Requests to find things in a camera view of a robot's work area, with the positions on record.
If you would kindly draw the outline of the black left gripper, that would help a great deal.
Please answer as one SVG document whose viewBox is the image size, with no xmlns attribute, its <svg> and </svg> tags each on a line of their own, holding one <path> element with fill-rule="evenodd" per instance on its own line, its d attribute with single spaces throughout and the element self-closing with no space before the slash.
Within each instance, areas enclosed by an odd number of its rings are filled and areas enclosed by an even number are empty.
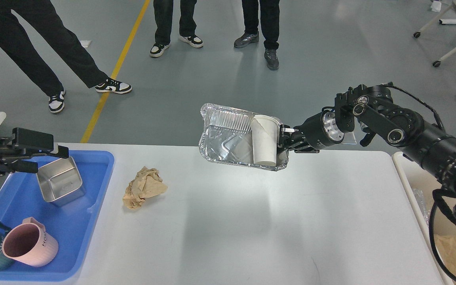
<svg viewBox="0 0 456 285">
<path fill-rule="evenodd" d="M 3 139 L 0 155 L 4 158 L 18 159 L 29 159 L 34 156 L 68 158 L 69 148 L 58 145 L 51 134 L 16 127 L 13 128 L 11 137 Z M 38 173 L 38 165 L 26 160 L 0 161 L 0 175 L 15 172 Z"/>
</svg>

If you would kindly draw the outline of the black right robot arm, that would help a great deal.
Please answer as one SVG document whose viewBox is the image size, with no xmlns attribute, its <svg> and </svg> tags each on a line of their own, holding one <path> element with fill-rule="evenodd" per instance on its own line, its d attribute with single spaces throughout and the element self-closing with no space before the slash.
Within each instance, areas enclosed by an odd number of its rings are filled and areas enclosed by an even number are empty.
<svg viewBox="0 0 456 285">
<path fill-rule="evenodd" d="M 436 249 L 433 220 L 439 209 L 456 226 L 456 138 L 445 133 L 439 115 L 429 124 L 413 110 L 393 102 L 392 83 L 367 87 L 363 84 L 337 94 L 333 106 L 326 106 L 302 125 L 290 128 L 281 125 L 277 134 L 277 153 L 318 153 L 340 144 L 347 133 L 354 130 L 354 120 L 361 125 L 365 137 L 360 145 L 367 146 L 378 135 L 404 156 L 416 162 L 441 184 L 433 191 L 433 206 L 429 215 L 429 241 L 432 252 L 445 274 L 456 282 Z"/>
</svg>

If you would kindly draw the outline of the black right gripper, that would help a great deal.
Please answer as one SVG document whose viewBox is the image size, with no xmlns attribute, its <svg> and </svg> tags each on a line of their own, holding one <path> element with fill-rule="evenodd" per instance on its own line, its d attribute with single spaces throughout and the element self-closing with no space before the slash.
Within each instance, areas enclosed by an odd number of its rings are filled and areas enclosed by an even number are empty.
<svg viewBox="0 0 456 285">
<path fill-rule="evenodd" d="M 299 139 L 299 132 L 302 134 L 302 139 Z M 280 125 L 277 134 L 277 153 L 290 150 L 299 153 L 315 153 L 340 144 L 343 140 L 344 133 L 337 127 L 335 113 L 322 111 L 294 128 Z"/>
</svg>

